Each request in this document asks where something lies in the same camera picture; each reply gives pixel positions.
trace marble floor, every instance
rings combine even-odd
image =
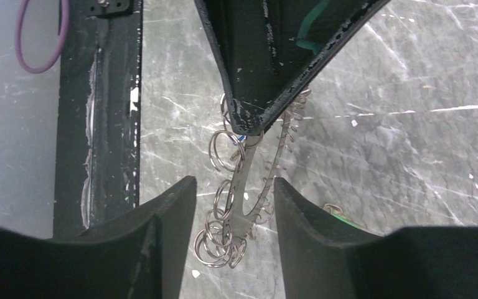
[[[143,32],[141,202],[196,176],[193,240],[217,186],[231,178],[207,153],[222,127],[222,84],[192,0],[146,1]],[[306,198],[343,208],[376,234],[478,225],[478,0],[392,0],[310,88],[279,174]],[[271,131],[250,197],[275,150]],[[206,268],[190,248],[180,297],[284,298],[275,221],[234,270]]]

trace metal bracket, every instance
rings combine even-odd
[[[89,0],[88,16],[113,17],[133,13],[133,0]]]

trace gray marble surface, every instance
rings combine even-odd
[[[0,227],[51,238],[60,64],[29,74],[14,50],[20,0],[0,2]],[[58,40],[59,1],[36,0],[28,7],[22,39],[25,61],[38,67]]]
[[[207,153],[222,127],[222,84],[191,0],[146,1],[144,10],[141,201],[196,176],[193,239],[218,184],[231,177]],[[376,234],[478,225],[478,1],[392,0],[311,89],[279,174],[306,198],[340,206]],[[258,150],[250,197],[276,134]],[[232,152],[224,138],[218,146]],[[284,298],[275,221],[235,270],[205,268],[189,249],[180,297]]]

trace white scratch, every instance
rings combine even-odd
[[[459,218],[457,218],[457,215],[455,215],[455,213],[453,213],[452,209],[450,209],[450,207],[448,206],[448,204],[446,203],[446,201],[444,201],[443,199],[441,199],[441,202],[444,204],[445,208],[448,210],[448,213],[450,213],[453,221],[457,224],[457,225],[464,225],[464,223],[462,223],[462,221],[459,220]]]
[[[247,297],[247,298],[257,299],[257,298],[255,298],[255,297],[250,296],[250,295],[247,295],[247,294],[245,294],[245,293],[241,293],[241,292],[234,292],[234,293],[239,294],[239,295],[244,296],[244,297]]]
[[[266,227],[266,226],[260,226],[260,225],[259,225],[259,226],[257,227],[257,229],[262,229],[262,230],[264,230],[264,231],[273,232],[274,234],[278,234],[278,232],[276,232],[276,231],[273,230],[273,229],[269,229],[269,228]]]
[[[150,151],[143,151],[142,154],[146,154],[146,155],[148,155],[148,156],[152,156],[153,158],[157,158],[158,160],[162,160],[162,161],[164,161],[164,162],[167,162],[167,163],[169,163],[169,164],[171,164],[171,165],[174,165],[174,166],[177,166],[177,167],[182,167],[181,165],[176,164],[176,163],[173,163],[172,161],[169,161],[168,159],[164,159],[164,158],[160,157],[159,155],[157,155],[157,154],[155,154],[155,153],[152,153],[152,152],[150,152]]]
[[[382,46],[384,46],[384,48],[386,49],[386,51],[398,62],[398,64],[400,64],[400,67],[402,67],[404,70],[408,70],[408,67],[404,64],[404,62],[402,62],[402,60],[400,59],[400,57],[396,54],[396,52],[391,49],[391,47],[386,44],[386,42],[384,41],[384,39],[382,38],[382,36],[380,36],[380,34],[378,34],[369,24],[366,24],[364,25],[364,27],[373,35],[376,37],[376,39],[378,39],[378,41],[382,44]]]
[[[362,108],[362,107],[360,107],[360,106],[356,106],[356,105],[351,104],[351,103],[346,103],[346,105],[347,105],[347,106],[350,106],[350,107],[354,107],[354,108],[356,108],[356,109],[360,109],[360,110],[367,110],[367,109],[365,109],[365,108]]]
[[[191,94],[191,93],[179,93],[179,95],[187,95],[189,97],[200,98],[200,95],[194,95],[194,94]]]
[[[478,105],[466,105],[466,106],[459,106],[459,107],[452,107],[452,108],[440,108],[430,110],[430,112],[445,112],[445,111],[456,111],[456,110],[474,110],[478,109]]]
[[[457,25],[457,27],[458,27],[460,30],[464,30],[464,28],[462,27],[461,22],[459,21],[459,19],[457,18],[457,16],[453,13],[453,11],[451,10],[451,8],[450,8],[450,7],[445,7],[444,10],[446,11],[446,14],[453,19],[453,21],[455,22],[455,24]]]
[[[313,120],[314,117],[312,116],[304,116],[303,117],[303,120]]]
[[[183,21],[184,18],[178,19],[160,19],[160,20],[146,20],[144,23],[156,23],[156,22],[175,22],[175,21]]]
[[[415,113],[415,111],[413,111],[413,110],[407,110],[407,111],[403,111],[403,112],[390,112],[390,113],[388,113],[388,115],[409,114],[409,113]]]
[[[208,196],[208,195],[215,195],[215,192],[199,193],[199,194],[197,194],[197,197]]]
[[[175,101],[171,100],[170,98],[168,97],[165,97],[165,96],[162,96],[163,99],[166,99],[168,101],[170,101],[173,105],[179,107],[180,109],[182,109],[183,111],[187,112],[187,113],[190,113],[191,115],[195,116],[193,113],[189,112],[186,108],[184,108],[182,105],[179,105],[178,103],[176,103]]]

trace blue wire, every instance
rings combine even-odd
[[[239,136],[239,138],[237,138],[239,141],[243,141],[243,139],[245,139],[245,136],[244,135],[241,135]]]

